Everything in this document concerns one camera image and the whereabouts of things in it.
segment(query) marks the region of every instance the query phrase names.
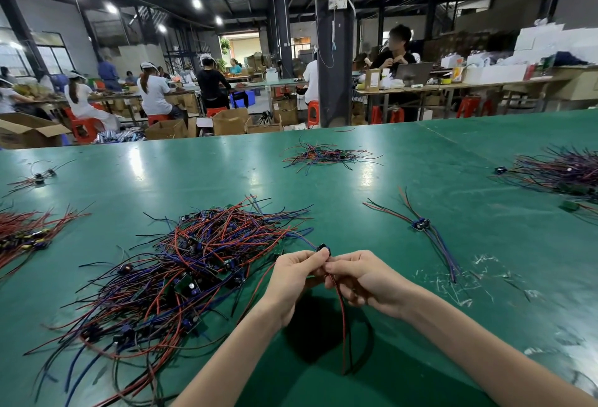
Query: left hand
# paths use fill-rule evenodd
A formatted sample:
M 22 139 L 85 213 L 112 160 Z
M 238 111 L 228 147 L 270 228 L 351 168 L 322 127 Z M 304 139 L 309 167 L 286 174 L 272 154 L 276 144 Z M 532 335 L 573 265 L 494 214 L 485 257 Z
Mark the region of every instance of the left hand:
M 327 248 L 318 252 L 298 251 L 276 260 L 264 296 L 254 309 L 264 308 L 276 314 L 280 327 L 286 327 L 295 313 L 295 303 L 305 290 L 324 282 L 324 268 L 329 258 Z

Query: forearm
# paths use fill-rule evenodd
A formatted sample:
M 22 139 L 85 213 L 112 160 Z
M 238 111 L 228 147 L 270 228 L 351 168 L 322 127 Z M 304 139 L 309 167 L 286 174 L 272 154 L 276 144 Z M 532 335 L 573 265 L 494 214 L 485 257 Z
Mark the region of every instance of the forearm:
M 500 406 L 598 405 L 591 396 L 428 291 L 414 294 L 402 318 L 436 344 Z
M 176 398 L 172 407 L 234 406 L 259 359 L 280 329 L 278 322 L 270 311 L 256 305 Z

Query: blue bin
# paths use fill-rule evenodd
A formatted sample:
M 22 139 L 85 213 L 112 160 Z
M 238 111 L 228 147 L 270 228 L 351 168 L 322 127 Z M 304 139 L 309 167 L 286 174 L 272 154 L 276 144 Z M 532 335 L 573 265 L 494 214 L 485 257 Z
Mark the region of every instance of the blue bin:
M 245 91 L 247 93 L 247 97 L 249 98 L 249 105 L 255 105 L 255 92 L 253 90 L 246 90 Z M 235 100 L 237 102 L 237 106 L 239 108 L 245 108 L 245 103 L 243 103 L 243 99 L 240 98 L 238 100 Z M 230 102 L 231 104 L 233 104 L 233 94 L 230 94 Z

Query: brown hair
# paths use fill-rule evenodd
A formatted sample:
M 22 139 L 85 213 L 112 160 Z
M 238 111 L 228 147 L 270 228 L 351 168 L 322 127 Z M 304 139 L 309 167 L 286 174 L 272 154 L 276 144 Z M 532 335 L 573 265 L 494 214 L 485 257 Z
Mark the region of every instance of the brown hair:
M 71 78 L 69 81 L 69 97 L 71 97 L 71 101 L 73 103 L 79 102 L 79 97 L 77 96 L 77 87 L 79 84 L 79 78 Z
M 154 67 L 144 68 L 144 72 L 141 73 L 141 88 L 145 93 L 148 93 L 148 78 L 155 71 Z

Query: green tabletop surface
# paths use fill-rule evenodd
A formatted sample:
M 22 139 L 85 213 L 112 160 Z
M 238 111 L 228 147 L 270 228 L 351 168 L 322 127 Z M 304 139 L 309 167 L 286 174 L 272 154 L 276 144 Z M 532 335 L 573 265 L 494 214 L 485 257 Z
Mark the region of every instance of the green tabletop surface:
M 97 287 L 75 291 L 106 267 L 79 265 L 117 264 L 122 260 L 120 248 L 144 241 L 136 234 L 168 232 L 164 222 L 152 222 L 143 212 L 178 219 L 192 207 L 226 207 L 247 194 L 271 198 L 266 211 L 313 204 L 311 242 L 325 243 L 333 254 L 372 250 L 408 279 L 453 305 L 459 303 L 462 311 L 530 358 L 592 392 L 598 382 L 598 228 L 558 208 L 562 198 L 556 194 L 521 189 L 489 176 L 495 167 L 510 165 L 517 154 L 540 154 L 551 144 L 596 149 L 597 128 L 598 111 L 586 110 L 359 126 L 347 132 L 319 129 L 0 151 L 1 195 L 10 189 L 7 183 L 30 176 L 34 161 L 59 165 L 75 160 L 45 186 L 5 198 L 4 207 L 14 204 L 19 212 L 53 209 L 62 216 L 68 205 L 82 209 L 91 204 L 92 213 L 69 224 L 48 249 L 35 253 L 0 286 L 2 405 L 34 404 L 34 379 L 50 352 L 22 354 L 58 336 L 42 324 L 56 326 L 79 316 L 74 307 L 59 308 L 93 294 Z M 283 149 L 297 145 L 300 138 L 347 150 L 366 149 L 383 155 L 376 160 L 381 165 L 356 163 L 352 170 L 320 165 L 308 175 L 296 173 L 282 162 L 294 149 Z M 483 274 L 480 282 L 464 276 L 453 290 L 425 236 L 362 204 L 371 198 L 407 213 L 399 185 L 407 187 L 415 210 L 437 226 L 463 270 Z M 286 249 L 306 248 L 293 242 Z M 505 275 L 528 292 L 529 300 L 504 281 Z M 243 307 L 257 281 L 245 288 Z M 218 307 L 226 316 L 229 300 Z M 493 404 L 411 327 L 371 309 L 349 311 L 354 359 L 363 365 L 354 375 L 341 376 L 335 293 L 320 286 L 301 304 L 294 327 L 273 339 L 238 405 Z M 208 315 L 205 334 L 189 338 L 186 346 L 230 332 L 241 309 L 230 320 Z M 333 344 L 314 357 L 310 351 L 318 342 Z M 64 382 L 76 352 L 77 347 L 59 356 L 50 371 L 56 382 L 44 382 L 36 405 L 64 405 Z M 83 352 L 74 378 L 94 356 Z M 209 356 L 209 348 L 181 351 L 161 373 L 164 393 L 179 393 Z M 71 406 L 92 406 L 112 396 L 111 367 L 101 358 L 81 381 Z M 123 366 L 120 385 L 142 371 Z M 226 390 L 226 380 L 214 389 Z M 148 397 L 146 391 L 136 399 Z

